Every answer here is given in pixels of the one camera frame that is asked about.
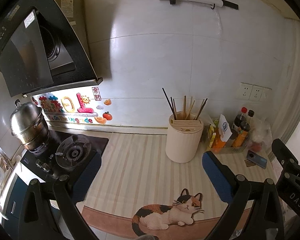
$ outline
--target stove knob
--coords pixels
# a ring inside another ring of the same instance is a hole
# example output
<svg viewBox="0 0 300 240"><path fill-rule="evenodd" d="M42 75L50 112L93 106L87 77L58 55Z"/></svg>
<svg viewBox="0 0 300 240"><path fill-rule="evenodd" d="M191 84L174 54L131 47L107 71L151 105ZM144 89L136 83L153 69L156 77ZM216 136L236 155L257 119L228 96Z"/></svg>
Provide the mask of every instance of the stove knob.
<svg viewBox="0 0 300 240"><path fill-rule="evenodd" d="M42 168L45 172L49 172L50 171L50 167L47 165L47 163L42 164Z"/></svg>
<svg viewBox="0 0 300 240"><path fill-rule="evenodd" d="M43 163L42 163L42 161L37 160L37 161L35 162L35 164L37 164L37 166L38 166L39 168L41 168Z"/></svg>

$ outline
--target cabinet handle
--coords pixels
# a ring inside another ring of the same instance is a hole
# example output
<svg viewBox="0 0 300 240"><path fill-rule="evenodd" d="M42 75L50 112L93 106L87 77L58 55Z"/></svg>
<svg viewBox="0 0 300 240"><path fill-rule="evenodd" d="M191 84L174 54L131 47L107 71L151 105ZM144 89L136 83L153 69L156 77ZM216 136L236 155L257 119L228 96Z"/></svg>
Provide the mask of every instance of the cabinet handle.
<svg viewBox="0 0 300 240"><path fill-rule="evenodd" d="M14 210L16 209L16 202L14 201L13 202L13 206L12 206L12 210L11 210L11 214L14 213Z"/></svg>

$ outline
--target orange bottle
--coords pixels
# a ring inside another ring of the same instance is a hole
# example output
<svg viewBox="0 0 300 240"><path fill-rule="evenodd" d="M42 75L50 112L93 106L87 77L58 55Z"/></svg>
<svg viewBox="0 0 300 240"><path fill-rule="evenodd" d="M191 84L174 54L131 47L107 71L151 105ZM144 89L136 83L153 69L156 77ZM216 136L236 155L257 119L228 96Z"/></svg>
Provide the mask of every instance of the orange bottle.
<svg viewBox="0 0 300 240"><path fill-rule="evenodd" d="M221 141L219 129L217 128L216 137L212 143L211 148L223 148L225 146L226 142Z"/></svg>
<svg viewBox="0 0 300 240"><path fill-rule="evenodd" d="M233 144L231 147L240 147L248 135L248 132L250 131L250 125L247 122L241 122L239 131L238 131L238 136L234 140Z"/></svg>

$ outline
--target striped countertop mat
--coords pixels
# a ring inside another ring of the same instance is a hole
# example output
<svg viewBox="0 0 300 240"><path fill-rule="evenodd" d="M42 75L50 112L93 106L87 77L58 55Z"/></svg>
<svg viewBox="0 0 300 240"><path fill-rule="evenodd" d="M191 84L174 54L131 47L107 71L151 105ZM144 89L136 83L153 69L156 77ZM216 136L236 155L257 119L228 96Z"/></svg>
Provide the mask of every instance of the striped countertop mat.
<svg viewBox="0 0 300 240"><path fill-rule="evenodd" d="M166 135L113 133L102 156L102 165L87 193L84 205L116 216L132 218L148 204L172 205L183 188L191 195L203 194L205 213L195 213L194 220L220 217L227 204L223 203L202 168L203 145L188 163L175 163L165 154ZM234 174L248 180L275 180L268 160L265 170L246 167L247 151L217 154Z"/></svg>

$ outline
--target smartphone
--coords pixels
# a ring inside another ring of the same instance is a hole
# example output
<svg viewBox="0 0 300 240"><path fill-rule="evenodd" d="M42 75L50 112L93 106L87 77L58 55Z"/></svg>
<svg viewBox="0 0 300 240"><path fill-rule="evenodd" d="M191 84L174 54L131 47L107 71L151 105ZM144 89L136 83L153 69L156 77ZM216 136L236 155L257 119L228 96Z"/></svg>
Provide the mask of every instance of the smartphone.
<svg viewBox="0 0 300 240"><path fill-rule="evenodd" d="M253 151L248 150L247 160L255 163L259 167L266 169L267 167L267 159L261 157L260 155L254 153Z"/></svg>

